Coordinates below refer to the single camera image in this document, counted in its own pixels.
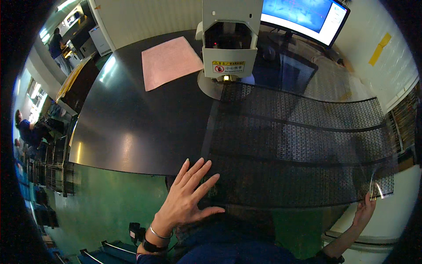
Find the white pants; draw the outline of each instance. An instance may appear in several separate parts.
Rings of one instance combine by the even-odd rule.
[[[63,54],[60,54],[57,58],[54,59],[54,61],[60,64],[60,69],[62,70],[62,72],[64,72],[66,76],[69,76],[69,74],[73,70],[73,66],[67,59],[65,59]]]

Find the right hand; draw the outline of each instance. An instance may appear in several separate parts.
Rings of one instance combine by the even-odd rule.
[[[357,205],[352,226],[359,227],[363,230],[369,223],[375,210],[376,201],[369,200],[369,192],[365,196],[365,200]]]

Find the person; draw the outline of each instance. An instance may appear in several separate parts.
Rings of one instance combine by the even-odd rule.
[[[66,74],[66,76],[69,76],[69,74],[73,70],[73,66],[63,56],[63,52],[62,52],[63,38],[59,33],[60,33],[60,30],[57,27],[54,30],[54,35],[51,38],[51,41],[50,41],[50,44],[49,44],[49,51],[50,51],[50,55],[54,59],[54,61],[58,65],[60,65],[61,70]]]
[[[22,163],[22,160],[24,158],[23,144],[19,141],[19,139],[15,139],[13,157],[15,158],[16,164],[20,164],[21,166],[23,166],[23,163]]]
[[[299,260],[287,249],[276,246],[274,240],[245,232],[250,229],[233,228],[233,219],[218,220],[227,219],[224,208],[207,207],[200,210],[198,202],[216,184],[220,175],[216,174],[199,185],[211,168],[211,161],[204,164],[201,158],[192,168],[188,168],[189,159],[174,179],[164,204],[155,214],[143,242],[138,246],[137,264],[169,263],[165,255],[174,229],[178,247],[184,248],[183,254],[174,260],[177,263],[342,263],[344,259],[341,255],[359,237],[375,210],[376,201],[370,201],[367,193],[365,200],[358,205],[353,224],[347,231],[316,256]],[[195,228],[185,236],[188,229],[184,227],[201,226],[201,222],[206,222],[206,225]]]
[[[43,138],[48,143],[53,142],[53,137],[50,135],[48,128],[43,125],[31,124],[28,120],[22,118],[22,113],[19,110],[15,112],[15,126],[19,130],[22,140],[30,147],[37,148]]]

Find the warning label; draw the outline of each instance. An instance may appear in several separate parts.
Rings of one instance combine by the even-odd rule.
[[[243,72],[243,68],[245,66],[244,61],[232,61],[232,62],[225,62],[225,61],[213,61],[213,72],[215,73],[241,73]]]

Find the dark blue shirt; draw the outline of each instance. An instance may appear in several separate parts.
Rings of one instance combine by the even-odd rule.
[[[18,125],[19,134],[25,143],[30,146],[38,147],[42,138],[37,133],[29,129],[30,124],[31,123],[28,120],[23,119]]]
[[[285,248],[273,243],[256,241],[252,237],[228,230],[220,224],[207,226],[185,243],[192,249],[178,264],[240,264],[240,263],[286,263],[286,264],[326,264],[322,259],[313,257],[300,260]],[[165,258],[154,255],[138,255],[136,264],[169,263]]]
[[[57,58],[58,56],[62,54],[62,49],[60,48],[60,42],[62,40],[63,39],[60,34],[54,34],[54,36],[51,38],[51,41],[49,44],[49,51],[53,59]]]

